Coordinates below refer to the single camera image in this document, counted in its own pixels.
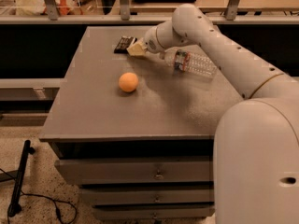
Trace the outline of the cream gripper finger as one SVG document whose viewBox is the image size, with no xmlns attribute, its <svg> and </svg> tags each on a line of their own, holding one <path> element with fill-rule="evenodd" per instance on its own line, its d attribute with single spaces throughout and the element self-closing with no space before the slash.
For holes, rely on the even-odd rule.
<svg viewBox="0 0 299 224">
<path fill-rule="evenodd" d="M 144 56 L 147 52 L 147 46 L 143 38 L 137 39 L 127 48 L 127 52 L 132 57 Z"/>
</svg>

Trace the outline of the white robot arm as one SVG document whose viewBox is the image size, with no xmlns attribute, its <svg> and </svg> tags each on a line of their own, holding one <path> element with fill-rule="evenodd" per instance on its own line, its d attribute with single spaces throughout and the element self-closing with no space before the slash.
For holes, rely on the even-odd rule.
<svg viewBox="0 0 299 224">
<path fill-rule="evenodd" d="M 216 224 L 299 224 L 299 82 L 216 30 L 197 7 L 176 8 L 132 55 L 199 46 L 242 96 L 214 137 Z"/>
</svg>

